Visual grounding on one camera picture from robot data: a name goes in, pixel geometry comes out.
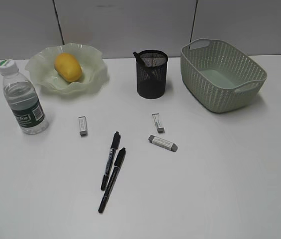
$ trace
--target gray wall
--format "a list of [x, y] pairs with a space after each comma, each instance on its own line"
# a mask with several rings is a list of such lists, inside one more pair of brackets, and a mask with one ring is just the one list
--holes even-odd
[[[196, 0], [55, 0], [64, 41], [107, 58], [189, 43]], [[247, 54], [281, 54], [281, 0], [199, 0], [193, 39], [226, 40]], [[0, 0], [0, 59], [61, 45], [52, 0]]]
[[190, 41], [195, 0], [55, 0], [65, 43], [89, 44], [104, 57], [158, 49], [179, 56]]
[[281, 0], [199, 0], [198, 38], [222, 39], [249, 55], [281, 54]]
[[26, 59], [61, 44], [52, 0], [0, 0], [0, 59]]

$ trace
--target basket handle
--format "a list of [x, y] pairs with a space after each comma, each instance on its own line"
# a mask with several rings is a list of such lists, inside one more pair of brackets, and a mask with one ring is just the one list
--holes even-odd
[[187, 46], [189, 46], [189, 50], [194, 50], [198, 48], [203, 48], [209, 46], [211, 43], [210, 39], [200, 38], [190, 42]]
[[255, 86], [255, 87], [252, 87], [252, 88], [249, 88], [249, 89], [246, 89], [246, 90], [239, 90], [240, 88], [244, 87], [244, 86], [247, 86], [249, 84], [254, 84], [254, 83], [263, 83], [264, 80], [253, 80], [253, 81], [248, 81], [248, 82], [245, 82], [243, 84], [241, 84], [240, 86], [236, 87], [233, 89], [233, 92], [235, 94], [237, 93], [244, 93], [244, 92], [247, 92], [247, 91], [251, 91], [253, 90], [254, 88], [258, 87], [258, 86]]

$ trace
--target mango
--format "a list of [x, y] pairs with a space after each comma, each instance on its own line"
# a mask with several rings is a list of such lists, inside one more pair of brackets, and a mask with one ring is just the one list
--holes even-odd
[[67, 82], [77, 81], [82, 75], [82, 69], [75, 58], [70, 53], [59, 54], [54, 61], [54, 68]]

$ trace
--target green label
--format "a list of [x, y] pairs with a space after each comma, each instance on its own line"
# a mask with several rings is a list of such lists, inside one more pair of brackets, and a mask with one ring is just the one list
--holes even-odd
[[7, 60], [1, 61], [0, 65], [3, 65]]
[[12, 111], [17, 122], [23, 128], [31, 128], [37, 126], [44, 120], [45, 117], [39, 100], [37, 100], [37, 102], [28, 109], [22, 111]]

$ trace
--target green plastic basket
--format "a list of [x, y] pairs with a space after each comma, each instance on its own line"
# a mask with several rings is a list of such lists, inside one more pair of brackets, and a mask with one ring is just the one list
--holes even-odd
[[182, 48], [181, 75], [189, 91], [216, 113], [247, 105], [267, 78], [262, 67], [234, 46], [209, 39]]

